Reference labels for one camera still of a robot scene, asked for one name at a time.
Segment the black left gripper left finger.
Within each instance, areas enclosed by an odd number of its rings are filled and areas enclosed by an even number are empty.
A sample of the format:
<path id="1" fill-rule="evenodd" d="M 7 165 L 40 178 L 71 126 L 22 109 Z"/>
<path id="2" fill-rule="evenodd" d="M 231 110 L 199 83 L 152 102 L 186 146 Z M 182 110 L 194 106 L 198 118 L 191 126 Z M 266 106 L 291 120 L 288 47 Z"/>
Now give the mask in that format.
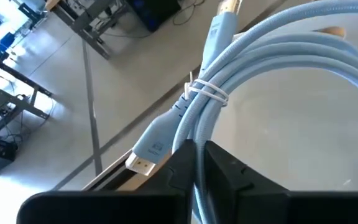
<path id="1" fill-rule="evenodd" d="M 195 160 L 187 139 L 136 190 L 38 193 L 21 205 L 16 224 L 190 224 Z"/>

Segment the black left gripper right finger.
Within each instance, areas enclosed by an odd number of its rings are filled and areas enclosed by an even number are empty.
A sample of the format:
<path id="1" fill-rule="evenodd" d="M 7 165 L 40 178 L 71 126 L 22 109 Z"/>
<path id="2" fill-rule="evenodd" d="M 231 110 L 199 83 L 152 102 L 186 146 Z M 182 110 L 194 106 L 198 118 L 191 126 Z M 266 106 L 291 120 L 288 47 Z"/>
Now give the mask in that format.
<path id="1" fill-rule="evenodd" d="M 219 224 L 358 224 L 358 192 L 288 190 L 212 141 L 205 166 Z"/>

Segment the white twist tie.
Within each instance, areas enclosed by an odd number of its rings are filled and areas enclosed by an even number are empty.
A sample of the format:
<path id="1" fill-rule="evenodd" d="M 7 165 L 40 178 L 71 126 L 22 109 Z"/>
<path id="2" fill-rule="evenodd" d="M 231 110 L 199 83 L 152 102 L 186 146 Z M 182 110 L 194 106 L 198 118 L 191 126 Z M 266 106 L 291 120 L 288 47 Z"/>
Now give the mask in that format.
<path id="1" fill-rule="evenodd" d="M 228 101 L 229 101 L 229 95 L 225 91 L 223 91 L 222 89 L 218 88 L 217 86 L 213 85 L 210 82 L 206 82 L 206 81 L 198 79 L 198 78 L 194 80 L 193 79 L 193 72 L 189 73 L 189 77 L 190 77 L 190 81 L 185 82 L 185 84 L 184 84 L 185 100 L 189 100 L 190 99 L 190 93 L 195 92 L 197 94 L 207 96 L 207 97 L 209 97 L 211 99 L 214 99 L 214 100 L 222 103 L 222 107 L 227 106 Z M 215 94 L 212 94 L 210 92 L 204 91 L 202 88 L 195 88 L 193 86 L 194 83 L 202 84 L 202 85 L 214 90 L 216 93 L 219 93 L 221 95 L 221 97 L 217 96 Z"/>

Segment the black computer tower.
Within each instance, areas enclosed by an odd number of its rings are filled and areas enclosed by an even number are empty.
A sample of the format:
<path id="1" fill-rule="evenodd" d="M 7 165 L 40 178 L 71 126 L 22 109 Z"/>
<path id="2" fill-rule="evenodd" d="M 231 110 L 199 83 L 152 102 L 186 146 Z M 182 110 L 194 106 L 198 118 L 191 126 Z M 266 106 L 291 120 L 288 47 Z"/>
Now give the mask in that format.
<path id="1" fill-rule="evenodd" d="M 155 32 L 180 11 L 177 0 L 126 0 L 149 32 Z"/>

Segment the grey metal table frame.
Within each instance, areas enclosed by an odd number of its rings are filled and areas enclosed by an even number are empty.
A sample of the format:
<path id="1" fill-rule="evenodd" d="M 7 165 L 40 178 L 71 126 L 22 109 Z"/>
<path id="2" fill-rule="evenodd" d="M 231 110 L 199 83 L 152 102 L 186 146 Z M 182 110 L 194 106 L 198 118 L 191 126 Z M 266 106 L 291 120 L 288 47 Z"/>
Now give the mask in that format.
<path id="1" fill-rule="evenodd" d="M 45 8 L 107 60 L 111 49 L 101 36 L 130 11 L 125 0 L 45 0 Z"/>

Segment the dark metal workbench frame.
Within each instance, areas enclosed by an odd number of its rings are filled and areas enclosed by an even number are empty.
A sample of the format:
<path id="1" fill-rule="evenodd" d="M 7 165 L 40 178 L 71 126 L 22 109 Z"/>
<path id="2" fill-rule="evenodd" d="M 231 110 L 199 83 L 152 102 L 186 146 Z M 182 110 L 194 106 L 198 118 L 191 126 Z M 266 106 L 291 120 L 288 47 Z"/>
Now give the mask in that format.
<path id="1" fill-rule="evenodd" d="M 47 113 L 35 107 L 35 101 L 39 93 L 51 97 L 52 92 L 1 61 L 0 69 L 32 88 L 32 94 L 30 96 L 14 96 L 0 89 L 0 131 L 6 128 L 8 123 L 24 111 L 28 111 L 44 120 L 48 119 L 49 115 Z"/>

